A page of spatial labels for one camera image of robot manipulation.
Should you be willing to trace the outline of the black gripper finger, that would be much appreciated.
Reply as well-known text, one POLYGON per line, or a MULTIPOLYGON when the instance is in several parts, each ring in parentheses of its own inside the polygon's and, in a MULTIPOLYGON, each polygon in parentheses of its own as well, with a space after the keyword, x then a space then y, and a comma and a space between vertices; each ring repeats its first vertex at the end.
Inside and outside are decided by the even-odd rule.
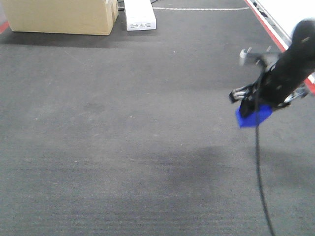
POLYGON ((300 85, 296 88, 285 100, 284 103, 290 103, 297 98, 304 98, 309 93, 309 89, 306 85, 300 85))
POLYGON ((247 85, 240 88, 233 89, 229 94, 231 103, 236 103, 249 98, 255 91, 255 85, 247 85))

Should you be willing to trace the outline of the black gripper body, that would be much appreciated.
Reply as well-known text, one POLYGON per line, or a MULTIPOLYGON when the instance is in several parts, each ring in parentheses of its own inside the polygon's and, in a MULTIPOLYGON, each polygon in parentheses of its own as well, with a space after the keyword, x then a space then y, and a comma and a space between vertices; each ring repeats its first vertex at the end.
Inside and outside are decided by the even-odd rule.
POLYGON ((261 76, 249 87, 249 92, 241 99, 240 113, 249 116, 258 110, 260 105, 268 105, 272 110, 288 106, 290 83, 284 77, 276 77, 270 73, 261 76))

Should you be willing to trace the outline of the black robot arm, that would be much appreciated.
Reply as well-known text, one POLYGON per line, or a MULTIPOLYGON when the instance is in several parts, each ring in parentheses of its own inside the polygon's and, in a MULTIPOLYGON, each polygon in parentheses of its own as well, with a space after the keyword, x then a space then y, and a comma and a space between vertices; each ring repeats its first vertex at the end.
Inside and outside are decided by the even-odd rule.
POLYGON ((244 87, 234 89, 232 103, 241 101, 240 114, 246 118, 255 106, 269 105, 273 110, 285 108, 297 98, 295 90, 315 71, 315 21, 300 21, 292 34, 291 45, 282 53, 240 52, 240 64, 259 64, 259 78, 244 87))

